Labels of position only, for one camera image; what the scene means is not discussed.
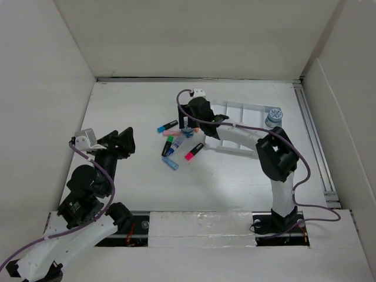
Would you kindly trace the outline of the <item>blue round jar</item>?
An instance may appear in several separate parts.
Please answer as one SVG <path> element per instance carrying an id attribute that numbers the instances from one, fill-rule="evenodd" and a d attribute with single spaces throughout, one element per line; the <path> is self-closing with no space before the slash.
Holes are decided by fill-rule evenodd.
<path id="1" fill-rule="evenodd" d="M 181 129 L 181 132 L 184 136 L 190 138 L 194 136 L 195 130 L 193 128 L 183 128 Z"/>
<path id="2" fill-rule="evenodd" d="M 265 124 L 268 127 L 281 126 L 283 118 L 283 112 L 280 108 L 272 108 L 265 119 Z"/>

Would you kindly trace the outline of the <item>clear glue bottle blue cap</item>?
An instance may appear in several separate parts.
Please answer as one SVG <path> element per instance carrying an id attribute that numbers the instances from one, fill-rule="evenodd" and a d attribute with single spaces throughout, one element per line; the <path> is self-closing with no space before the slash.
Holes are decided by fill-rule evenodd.
<path id="1" fill-rule="evenodd" d="M 185 141 L 186 137 L 185 135 L 181 135 L 179 136 L 171 145 L 168 153 L 167 153 L 167 157 L 169 157 L 170 155 L 172 155 L 181 145 L 182 143 Z"/>

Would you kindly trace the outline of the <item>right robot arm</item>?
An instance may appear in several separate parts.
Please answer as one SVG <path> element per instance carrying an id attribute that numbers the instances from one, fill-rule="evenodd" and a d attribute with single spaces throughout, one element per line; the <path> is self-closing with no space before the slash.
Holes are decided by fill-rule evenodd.
<path id="1" fill-rule="evenodd" d="M 293 200 L 293 180 L 300 158 L 291 148 L 285 131 L 279 126 L 272 130 L 246 129 L 226 115 L 216 115 L 210 102 L 202 96 L 177 107 L 179 117 L 187 117 L 188 125 L 199 127 L 207 137 L 233 142 L 255 151 L 263 173 L 271 181 L 271 223 L 279 233 L 292 228 L 298 220 L 297 205 Z"/>

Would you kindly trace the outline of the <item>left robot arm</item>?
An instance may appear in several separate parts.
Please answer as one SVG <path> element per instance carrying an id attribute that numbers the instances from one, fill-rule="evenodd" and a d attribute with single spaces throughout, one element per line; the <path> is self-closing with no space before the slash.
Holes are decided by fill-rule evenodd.
<path id="1" fill-rule="evenodd" d="M 118 160 L 136 150 L 133 128 L 97 139 L 93 129 L 75 133 L 69 147 L 87 163 L 78 166 L 66 186 L 69 194 L 51 214 L 43 236 L 14 252 L 2 264 L 23 281 L 61 281 L 67 265 L 112 234 L 129 230 L 133 215 L 115 203 Z"/>

